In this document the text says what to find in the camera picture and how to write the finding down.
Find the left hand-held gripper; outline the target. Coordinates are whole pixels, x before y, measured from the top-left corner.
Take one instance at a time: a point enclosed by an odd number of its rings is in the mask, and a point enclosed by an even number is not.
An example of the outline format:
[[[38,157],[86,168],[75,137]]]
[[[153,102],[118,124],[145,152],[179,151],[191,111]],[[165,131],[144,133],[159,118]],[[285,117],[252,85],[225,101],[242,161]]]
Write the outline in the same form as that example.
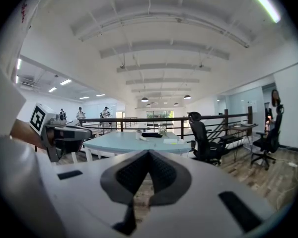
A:
[[[37,103],[32,112],[30,127],[40,136],[51,162],[58,162],[65,154],[77,152],[83,141],[91,138],[92,131],[77,125],[77,120],[67,122],[62,114]]]

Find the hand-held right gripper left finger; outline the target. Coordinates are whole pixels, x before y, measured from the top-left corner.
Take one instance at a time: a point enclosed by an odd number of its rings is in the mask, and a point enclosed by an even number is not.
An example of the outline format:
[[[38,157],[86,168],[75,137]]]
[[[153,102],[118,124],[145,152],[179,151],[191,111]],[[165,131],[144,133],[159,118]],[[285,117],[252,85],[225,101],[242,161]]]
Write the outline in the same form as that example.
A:
[[[147,238],[133,198],[147,173],[148,151],[53,166],[41,155],[41,234],[47,238]]]

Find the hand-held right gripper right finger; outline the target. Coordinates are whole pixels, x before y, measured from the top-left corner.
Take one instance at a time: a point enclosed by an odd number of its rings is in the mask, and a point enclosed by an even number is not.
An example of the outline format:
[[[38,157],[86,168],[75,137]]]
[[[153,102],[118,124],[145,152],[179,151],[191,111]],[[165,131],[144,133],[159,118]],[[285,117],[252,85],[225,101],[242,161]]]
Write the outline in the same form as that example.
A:
[[[189,171],[191,185],[175,204],[151,207],[136,229],[138,238],[238,238],[245,235],[219,198],[219,194],[226,191],[240,198],[261,222],[274,214],[265,198],[221,168],[172,153],[163,156]]]

